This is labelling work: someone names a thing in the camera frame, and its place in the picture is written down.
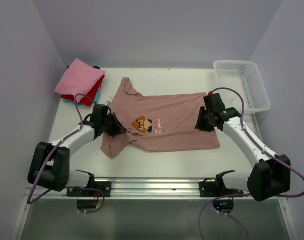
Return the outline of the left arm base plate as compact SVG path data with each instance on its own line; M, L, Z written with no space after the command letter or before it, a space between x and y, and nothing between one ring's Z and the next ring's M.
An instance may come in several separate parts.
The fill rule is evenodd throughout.
M108 198L110 197L111 189L110 181L95 181L85 188L68 188L66 196L72 198L98 198L104 196Z

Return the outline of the teal t shirt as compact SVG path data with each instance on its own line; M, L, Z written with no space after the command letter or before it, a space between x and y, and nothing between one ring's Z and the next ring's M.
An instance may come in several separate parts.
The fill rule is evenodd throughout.
M87 94L87 96L89 98L91 98L94 101L94 103L97 103L99 101L100 92L101 92L101 83L102 83L104 77L105 76L102 76L99 79L99 81L94 85L94 87ZM64 102L67 102L67 103L71 103L73 101L73 99L69 96L62 96L61 98L63 99ZM84 97L83 99L81 99L81 101L79 103L77 103L77 105L86 105L89 107L91 105L91 103L89 102L89 99Z

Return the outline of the dusty pink printed t shirt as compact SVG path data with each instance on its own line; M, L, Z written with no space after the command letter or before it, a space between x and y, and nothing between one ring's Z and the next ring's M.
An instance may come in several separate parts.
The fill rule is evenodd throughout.
M205 95L143 96L128 78L122 78L111 110L126 131L117 136L103 134L102 152L114 158L127 145L157 153L219 148L216 132L195 129Z

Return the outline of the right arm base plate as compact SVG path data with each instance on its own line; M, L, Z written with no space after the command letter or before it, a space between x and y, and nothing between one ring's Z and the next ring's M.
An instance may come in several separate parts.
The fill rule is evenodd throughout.
M201 198L216 198L220 196L244 194L241 190L221 188L213 178L206 178L198 183Z

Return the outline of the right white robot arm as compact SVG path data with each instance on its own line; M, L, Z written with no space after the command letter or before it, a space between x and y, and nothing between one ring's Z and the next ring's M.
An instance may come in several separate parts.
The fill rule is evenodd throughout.
M225 133L242 151L252 170L237 173L229 170L217 174L215 192L219 196L248 192L258 202L279 196L290 190L290 160L277 155L249 130L241 114L233 107L226 108L220 94L210 93L204 97L195 129Z

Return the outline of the red t shirt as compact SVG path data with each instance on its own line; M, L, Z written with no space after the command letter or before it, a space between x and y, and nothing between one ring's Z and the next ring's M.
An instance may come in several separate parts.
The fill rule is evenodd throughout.
M81 96L80 100L77 101L77 105L85 105L90 107L93 101L95 103L98 102L99 95L100 95L100 89L101 89L101 83L104 79L104 75L95 83L95 85L91 88L91 90L86 94L86 97Z

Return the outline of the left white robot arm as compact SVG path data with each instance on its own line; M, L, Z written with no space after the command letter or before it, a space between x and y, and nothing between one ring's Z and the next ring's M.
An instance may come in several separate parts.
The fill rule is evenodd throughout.
M82 170L70 170L70 158L102 134L114 137L126 132L107 105L95 104L79 126L59 140L36 145L27 176L28 183L51 191L78 188L84 196L96 189L94 176Z

